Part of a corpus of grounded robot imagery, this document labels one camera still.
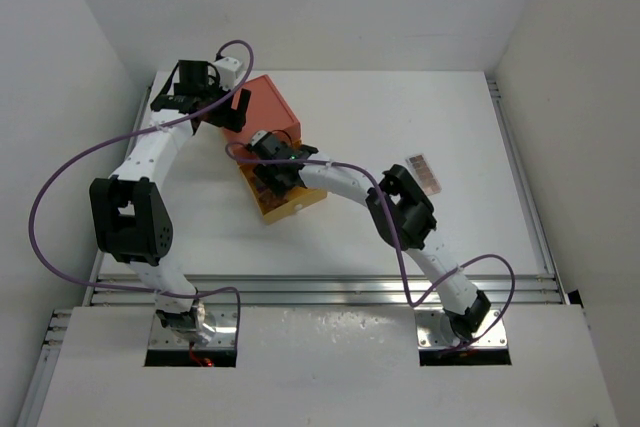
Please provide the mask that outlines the aluminium rail frame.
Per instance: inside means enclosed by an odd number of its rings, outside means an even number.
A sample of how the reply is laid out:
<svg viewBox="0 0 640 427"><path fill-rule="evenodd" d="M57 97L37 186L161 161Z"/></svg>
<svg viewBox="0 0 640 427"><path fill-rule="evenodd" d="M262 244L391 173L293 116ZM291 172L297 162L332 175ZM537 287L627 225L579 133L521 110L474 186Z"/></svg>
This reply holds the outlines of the aluminium rail frame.
<svg viewBox="0 0 640 427"><path fill-rule="evenodd" d="M445 245L495 308L511 363L423 367L392 250L368 212L331 195L274 224L205 128L178 156L164 199L171 251L229 313L242 304L234 367L148 367L151 298L118 293L132 275L97 268L88 303L65 313L42 426L552 425L545 363L522 338L562 303L480 72L273 71L303 139L378 173L423 155Z"/></svg>

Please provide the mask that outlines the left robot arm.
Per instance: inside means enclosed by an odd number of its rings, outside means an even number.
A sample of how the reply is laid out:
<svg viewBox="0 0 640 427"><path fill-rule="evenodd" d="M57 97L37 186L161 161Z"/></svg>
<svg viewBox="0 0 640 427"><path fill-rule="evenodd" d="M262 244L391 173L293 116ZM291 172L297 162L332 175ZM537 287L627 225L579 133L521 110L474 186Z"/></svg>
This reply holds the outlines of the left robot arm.
<svg viewBox="0 0 640 427"><path fill-rule="evenodd" d="M180 60L150 103L149 132L138 137L126 160L107 178L97 178L89 196L99 249L127 265L154 293L163 328L190 345L211 341L214 329L196 287L165 262L173 224L161 188L178 152L201 123L239 132L245 125L250 91L230 92L241 61Z"/></svg>

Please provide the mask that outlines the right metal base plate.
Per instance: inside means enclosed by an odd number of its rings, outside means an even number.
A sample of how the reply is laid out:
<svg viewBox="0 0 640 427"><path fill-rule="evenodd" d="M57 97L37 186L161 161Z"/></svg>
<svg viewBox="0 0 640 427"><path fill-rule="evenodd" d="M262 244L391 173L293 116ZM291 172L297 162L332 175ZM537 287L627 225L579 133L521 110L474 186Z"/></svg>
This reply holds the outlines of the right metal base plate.
<svg viewBox="0 0 640 427"><path fill-rule="evenodd" d="M491 309L473 334L476 341L468 349L499 350L508 348L503 320L499 309ZM436 308L414 311L417 344L421 351L435 352L458 346L461 340L454 334L445 312Z"/></svg>

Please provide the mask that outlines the orange drawer box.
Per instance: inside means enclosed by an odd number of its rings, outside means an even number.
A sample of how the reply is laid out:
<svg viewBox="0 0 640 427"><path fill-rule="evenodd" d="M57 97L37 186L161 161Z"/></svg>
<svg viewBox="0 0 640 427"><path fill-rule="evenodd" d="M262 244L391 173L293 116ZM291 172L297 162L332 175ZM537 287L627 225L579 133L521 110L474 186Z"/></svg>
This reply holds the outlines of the orange drawer box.
<svg viewBox="0 0 640 427"><path fill-rule="evenodd" d="M246 82L243 88L251 92L245 125L239 133L223 129L225 141L246 144L257 131L265 130L299 147L301 124L270 76L260 75Z"/></svg>

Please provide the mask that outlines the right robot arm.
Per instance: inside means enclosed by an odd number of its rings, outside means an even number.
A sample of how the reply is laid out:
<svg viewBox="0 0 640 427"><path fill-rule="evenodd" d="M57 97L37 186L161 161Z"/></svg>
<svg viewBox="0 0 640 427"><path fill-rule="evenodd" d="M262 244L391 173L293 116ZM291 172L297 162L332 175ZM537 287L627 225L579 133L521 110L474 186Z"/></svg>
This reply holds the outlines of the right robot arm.
<svg viewBox="0 0 640 427"><path fill-rule="evenodd" d="M304 187L366 207L382 240L411 258L432 283L453 334L471 342L491 303L448 252L437 233L433 204L405 167L394 164L374 176L314 147L293 147L264 130L246 148L259 160L254 174L277 196Z"/></svg>

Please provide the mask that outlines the round-pan brown eyeshadow palette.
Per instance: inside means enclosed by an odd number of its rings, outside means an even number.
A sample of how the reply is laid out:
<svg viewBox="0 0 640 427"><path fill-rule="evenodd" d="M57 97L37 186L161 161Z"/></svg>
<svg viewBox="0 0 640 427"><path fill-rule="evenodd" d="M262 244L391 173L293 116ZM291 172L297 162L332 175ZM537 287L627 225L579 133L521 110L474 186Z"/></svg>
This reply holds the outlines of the round-pan brown eyeshadow palette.
<svg viewBox="0 0 640 427"><path fill-rule="evenodd" d="M268 187L260 182L255 184L259 204L267 211L281 205L282 199L275 195Z"/></svg>

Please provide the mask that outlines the long brown eyeshadow palette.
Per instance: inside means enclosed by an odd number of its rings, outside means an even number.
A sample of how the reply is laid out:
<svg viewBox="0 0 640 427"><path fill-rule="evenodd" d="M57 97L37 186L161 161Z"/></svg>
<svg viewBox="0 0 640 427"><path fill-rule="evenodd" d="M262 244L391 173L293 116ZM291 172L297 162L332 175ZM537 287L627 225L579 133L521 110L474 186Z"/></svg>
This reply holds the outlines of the long brown eyeshadow palette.
<svg viewBox="0 0 640 427"><path fill-rule="evenodd" d="M409 155L405 162L427 196L436 195L442 191L440 182L423 154Z"/></svg>

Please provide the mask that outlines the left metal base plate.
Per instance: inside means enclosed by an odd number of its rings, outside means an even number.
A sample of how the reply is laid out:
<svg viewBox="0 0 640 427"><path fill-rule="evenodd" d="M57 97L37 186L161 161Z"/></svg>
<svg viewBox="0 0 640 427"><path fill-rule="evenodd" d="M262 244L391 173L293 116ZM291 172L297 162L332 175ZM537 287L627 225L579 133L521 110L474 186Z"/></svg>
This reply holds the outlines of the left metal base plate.
<svg viewBox="0 0 640 427"><path fill-rule="evenodd" d="M148 349L150 351L186 351L191 343L195 350L233 350L235 347L237 313L229 309L205 307L202 330L196 334L177 334L163 328L157 317L153 318Z"/></svg>

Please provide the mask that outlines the yellow drawer box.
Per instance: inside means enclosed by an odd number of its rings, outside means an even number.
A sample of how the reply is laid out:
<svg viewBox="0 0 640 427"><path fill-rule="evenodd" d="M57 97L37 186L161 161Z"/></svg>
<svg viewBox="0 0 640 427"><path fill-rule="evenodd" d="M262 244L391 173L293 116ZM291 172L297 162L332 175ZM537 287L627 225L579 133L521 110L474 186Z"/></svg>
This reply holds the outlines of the yellow drawer box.
<svg viewBox="0 0 640 427"><path fill-rule="evenodd" d="M238 164L244 180L254 198L254 201L266 224L273 224L286 217L294 215L299 210L316 204L327 197L325 190L295 187L282 199L281 205L273 210L265 210L258 202L255 184L261 181L254 175L253 169L259 160L247 150L247 144L240 144L233 149L233 156Z"/></svg>

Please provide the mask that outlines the metal base plate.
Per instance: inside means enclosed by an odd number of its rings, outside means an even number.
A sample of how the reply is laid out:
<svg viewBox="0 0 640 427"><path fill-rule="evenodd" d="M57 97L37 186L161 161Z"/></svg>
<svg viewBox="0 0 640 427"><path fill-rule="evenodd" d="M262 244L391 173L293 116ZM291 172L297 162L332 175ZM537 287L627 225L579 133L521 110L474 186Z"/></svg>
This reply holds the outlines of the metal base plate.
<svg viewBox="0 0 640 427"><path fill-rule="evenodd" d="M153 318L148 349L150 351L186 351L191 343L195 350L233 350L235 347L237 313L229 309L205 307L202 330L196 334L177 334L163 328L157 317Z"/></svg>
<svg viewBox="0 0 640 427"><path fill-rule="evenodd" d="M473 334L476 341L468 349L499 350L508 348L503 320L499 309L491 309ZM436 308L414 311L417 344L421 351L435 352L458 346L461 340L454 334L445 312Z"/></svg>

